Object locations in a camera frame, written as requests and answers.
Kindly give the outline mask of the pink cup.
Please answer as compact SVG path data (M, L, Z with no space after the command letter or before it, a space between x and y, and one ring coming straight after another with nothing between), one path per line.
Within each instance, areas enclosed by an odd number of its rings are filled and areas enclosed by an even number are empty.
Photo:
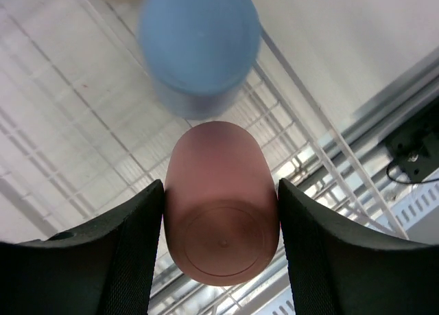
M280 233L276 188L247 130L212 121L184 133L169 161L165 201L167 247L190 278L237 285L271 262Z

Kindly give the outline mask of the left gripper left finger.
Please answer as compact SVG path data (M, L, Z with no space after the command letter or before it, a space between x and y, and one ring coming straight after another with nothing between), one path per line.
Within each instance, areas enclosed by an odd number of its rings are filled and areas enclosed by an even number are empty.
M146 314L164 208L159 180L48 240L1 244L2 314Z

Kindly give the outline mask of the blue cup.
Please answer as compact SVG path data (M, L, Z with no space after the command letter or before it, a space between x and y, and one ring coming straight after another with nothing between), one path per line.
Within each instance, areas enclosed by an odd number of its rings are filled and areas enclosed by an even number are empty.
M252 0L143 0L138 42L163 105L205 120L234 101L259 53Z

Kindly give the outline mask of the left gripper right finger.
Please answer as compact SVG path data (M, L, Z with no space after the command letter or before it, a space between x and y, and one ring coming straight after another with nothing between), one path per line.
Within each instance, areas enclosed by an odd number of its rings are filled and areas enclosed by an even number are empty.
M297 314L438 313L438 246L362 226L286 179L278 210Z

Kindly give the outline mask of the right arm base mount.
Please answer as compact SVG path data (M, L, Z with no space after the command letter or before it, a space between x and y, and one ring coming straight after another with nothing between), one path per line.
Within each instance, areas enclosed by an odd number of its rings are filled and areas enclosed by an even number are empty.
M438 169L438 115L412 117L389 134L383 144L392 157L386 176L401 185L438 182L429 175Z

